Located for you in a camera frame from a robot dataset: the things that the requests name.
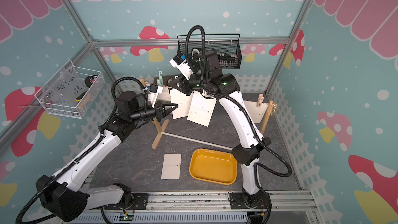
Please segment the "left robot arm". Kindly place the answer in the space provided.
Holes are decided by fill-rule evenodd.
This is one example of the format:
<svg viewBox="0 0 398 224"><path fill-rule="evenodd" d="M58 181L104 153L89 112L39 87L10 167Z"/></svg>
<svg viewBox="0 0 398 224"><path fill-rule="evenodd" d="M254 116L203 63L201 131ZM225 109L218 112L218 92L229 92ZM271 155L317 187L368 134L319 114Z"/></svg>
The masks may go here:
<svg viewBox="0 0 398 224"><path fill-rule="evenodd" d="M137 95L126 91L116 96L115 89L119 83L131 80L138 84L144 96L144 107L140 107ZM134 77L121 77L111 87L114 108L105 123L98 127L96 138L69 164L51 177L43 175L37 182L37 193L22 208L16 217L16 223L22 224L23 217L37 200L51 215L32 221L38 224L58 217L65 222L76 219L81 213L91 209L103 210L107 205L113 205L122 210L135 202L132 190L122 183L114 183L108 187L82 190L82 185L89 174L100 162L136 129L138 122L149 123L152 119L160 121L174 110L176 103L161 103L159 107L149 105L149 96L155 92L151 87L145 87Z"/></svg>

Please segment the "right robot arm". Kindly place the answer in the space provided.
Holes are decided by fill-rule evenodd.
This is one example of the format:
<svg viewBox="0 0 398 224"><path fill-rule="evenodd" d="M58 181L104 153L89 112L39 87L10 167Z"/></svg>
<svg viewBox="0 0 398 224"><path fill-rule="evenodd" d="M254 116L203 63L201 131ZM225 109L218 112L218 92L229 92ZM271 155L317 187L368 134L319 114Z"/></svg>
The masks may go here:
<svg viewBox="0 0 398 224"><path fill-rule="evenodd" d="M202 26L196 25L189 30L184 51L179 51L170 63L181 73L170 81L170 87L187 96L197 91L204 93L205 99L217 98L225 109L240 141L239 145L232 149L232 154L241 165L242 199L248 208L265 203L267 210L271 210L270 196L259 182L258 169L263 168L279 177L289 177L292 168L283 157L269 148L270 138L264 137L254 124L245 107L236 78L232 74L222 72L216 51L206 50L205 30ZM259 158L263 150L282 162L287 172L277 172L261 164Z"/></svg>

